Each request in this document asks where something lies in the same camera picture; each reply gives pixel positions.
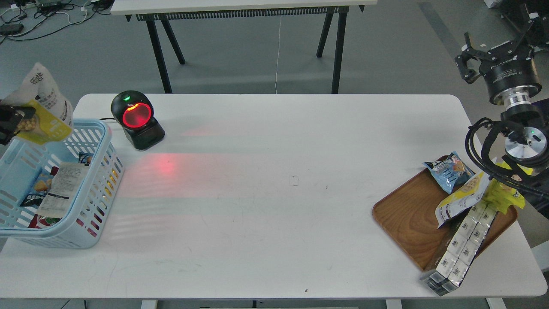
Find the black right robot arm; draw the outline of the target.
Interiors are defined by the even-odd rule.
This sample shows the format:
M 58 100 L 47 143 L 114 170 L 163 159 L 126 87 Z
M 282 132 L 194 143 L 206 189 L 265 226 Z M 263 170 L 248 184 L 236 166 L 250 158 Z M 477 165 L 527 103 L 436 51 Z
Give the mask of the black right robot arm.
M 455 63 L 465 82 L 484 78 L 489 101 L 504 107 L 499 121 L 482 118 L 469 127 L 465 150 L 490 177 L 515 188 L 539 213 L 548 215 L 548 100 L 533 102 L 541 92 L 534 63 L 535 47 L 548 47 L 548 15 L 521 12 L 524 24 L 516 37 L 488 51 L 465 45 Z

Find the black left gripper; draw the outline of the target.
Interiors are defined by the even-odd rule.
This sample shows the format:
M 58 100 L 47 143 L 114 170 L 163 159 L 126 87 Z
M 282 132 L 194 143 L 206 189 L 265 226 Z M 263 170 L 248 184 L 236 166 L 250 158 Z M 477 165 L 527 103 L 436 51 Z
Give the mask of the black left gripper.
M 0 108 L 0 144 L 8 145 L 17 129 L 36 128 L 36 110 L 33 107 Z

